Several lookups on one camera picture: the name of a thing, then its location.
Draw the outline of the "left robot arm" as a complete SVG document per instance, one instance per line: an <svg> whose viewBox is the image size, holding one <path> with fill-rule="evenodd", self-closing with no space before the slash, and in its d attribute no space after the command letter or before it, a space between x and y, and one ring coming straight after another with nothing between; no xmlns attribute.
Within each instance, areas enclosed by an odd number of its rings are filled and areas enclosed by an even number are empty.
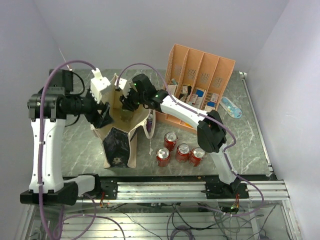
<svg viewBox="0 0 320 240"><path fill-rule="evenodd" d="M102 193L100 177L96 173L81 174L69 180L62 174L62 138L68 115L85 116L96 129L113 122L110 104L102 95L112 84L99 69L92 70L93 78L85 96L73 95L72 72L59 69L50 72L54 85L31 96L27 103L33 132L33 170L28 190L20 194L22 204L69 205L86 194L91 199Z"/></svg>

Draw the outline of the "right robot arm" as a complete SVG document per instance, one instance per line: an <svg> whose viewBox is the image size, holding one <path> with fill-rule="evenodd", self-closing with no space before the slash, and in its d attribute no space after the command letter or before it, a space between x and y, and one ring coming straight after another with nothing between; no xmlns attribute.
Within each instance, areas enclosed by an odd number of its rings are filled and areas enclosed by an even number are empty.
<svg viewBox="0 0 320 240"><path fill-rule="evenodd" d="M143 73L136 75L132 81L133 85L130 85L118 78L114 84L117 91L122 91L119 98L122 108L134 112L138 107L144 106L189 124L196 130L198 146L213 159L222 182L221 194L226 198L233 197L238 192L241 180L229 159L227 149L235 143L227 145L226 134L231 134L231 131L223 125L219 113L216 110L207 112L197 109L164 89L157 90Z"/></svg>

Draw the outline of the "cream canvas tote bag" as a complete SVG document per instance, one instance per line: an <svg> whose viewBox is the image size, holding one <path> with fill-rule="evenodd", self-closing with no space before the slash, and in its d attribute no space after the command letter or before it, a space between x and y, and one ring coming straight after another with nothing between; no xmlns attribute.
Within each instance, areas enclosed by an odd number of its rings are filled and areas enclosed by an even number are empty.
<svg viewBox="0 0 320 240"><path fill-rule="evenodd" d="M125 111L119 101L121 91L110 91L103 95L102 102L109 102L110 116L114 122L102 128L90 126L103 147L104 163L107 168L135 168L137 161L137 131L144 130L145 137L151 139L156 125L156 111L145 109L142 105L134 111ZM147 132L146 124L149 114L153 114L151 133Z"/></svg>

